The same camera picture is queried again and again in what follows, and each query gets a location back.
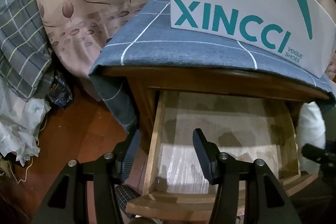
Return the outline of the white Xincci shoe box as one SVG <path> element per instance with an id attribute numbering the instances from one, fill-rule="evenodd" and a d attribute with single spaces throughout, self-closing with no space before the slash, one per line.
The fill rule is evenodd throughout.
<path id="1" fill-rule="evenodd" d="M 321 77 L 335 22 L 316 0 L 170 0 L 171 26 L 245 42 Z"/>

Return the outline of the brown wooden nightstand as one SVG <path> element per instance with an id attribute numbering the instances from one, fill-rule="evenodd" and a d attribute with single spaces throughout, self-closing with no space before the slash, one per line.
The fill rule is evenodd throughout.
<path id="1" fill-rule="evenodd" d="M 105 76 L 127 79 L 139 111 L 141 148 L 149 152 L 161 90 L 268 98 L 296 102 L 334 102 L 331 93 L 281 75 L 203 67 L 103 67 Z"/>

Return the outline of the wooden drawer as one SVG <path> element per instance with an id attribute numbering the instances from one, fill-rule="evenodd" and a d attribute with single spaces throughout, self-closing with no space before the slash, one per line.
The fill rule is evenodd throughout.
<path id="1" fill-rule="evenodd" d="M 193 146 L 200 128 L 220 151 L 220 184 L 203 176 Z M 317 174 L 299 167 L 295 130 L 280 100 L 161 92 L 142 196 L 127 203 L 129 213 L 169 221 L 207 221 L 216 195 L 236 192 L 238 215 L 245 211 L 249 167 L 267 165 L 288 196 L 303 190 Z"/>

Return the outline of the dark blue snack packet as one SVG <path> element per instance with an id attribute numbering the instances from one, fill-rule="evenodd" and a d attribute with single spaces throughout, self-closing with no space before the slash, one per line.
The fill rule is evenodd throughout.
<path id="1" fill-rule="evenodd" d="M 54 75 L 48 98 L 51 103 L 63 109 L 72 104 L 72 91 L 61 75 Z"/>

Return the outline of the white crumpled plastic bags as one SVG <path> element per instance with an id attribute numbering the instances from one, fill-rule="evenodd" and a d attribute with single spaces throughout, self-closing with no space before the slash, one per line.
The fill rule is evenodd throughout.
<path id="1" fill-rule="evenodd" d="M 16 155 L 16 161 L 25 165 L 32 156 L 39 156 L 37 139 L 41 123 L 50 111 L 44 99 L 22 100 L 1 80 L 1 154 Z"/>

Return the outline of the light grey underwear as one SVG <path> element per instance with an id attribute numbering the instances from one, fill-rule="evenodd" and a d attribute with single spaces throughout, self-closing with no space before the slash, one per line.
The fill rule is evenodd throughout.
<path id="1" fill-rule="evenodd" d="M 304 103 L 301 106 L 295 131 L 300 170 L 308 174 L 318 173 L 319 164 L 302 155 L 302 148 L 306 144 L 311 144 L 318 148 L 325 148 L 326 144 L 325 122 L 321 110 L 315 102 Z"/>

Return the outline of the blue checked cloth cover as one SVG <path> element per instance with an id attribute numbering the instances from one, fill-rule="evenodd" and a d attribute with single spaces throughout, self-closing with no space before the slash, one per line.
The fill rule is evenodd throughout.
<path id="1" fill-rule="evenodd" d="M 171 27 L 170 0 L 150 0 L 108 39 L 89 71 L 95 91 L 122 127 L 139 128 L 139 111 L 127 79 L 105 76 L 103 67 L 203 67 L 252 70 L 299 80 L 331 93 L 327 75 L 315 77 L 301 67 L 258 47 L 202 32 Z"/>

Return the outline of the grey plaid fabric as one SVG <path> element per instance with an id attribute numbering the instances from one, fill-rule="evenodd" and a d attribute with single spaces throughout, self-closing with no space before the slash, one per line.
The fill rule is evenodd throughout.
<path id="1" fill-rule="evenodd" d="M 49 39 L 36 0 L 1 0 L 1 77 L 24 101 L 45 98 L 53 80 Z"/>

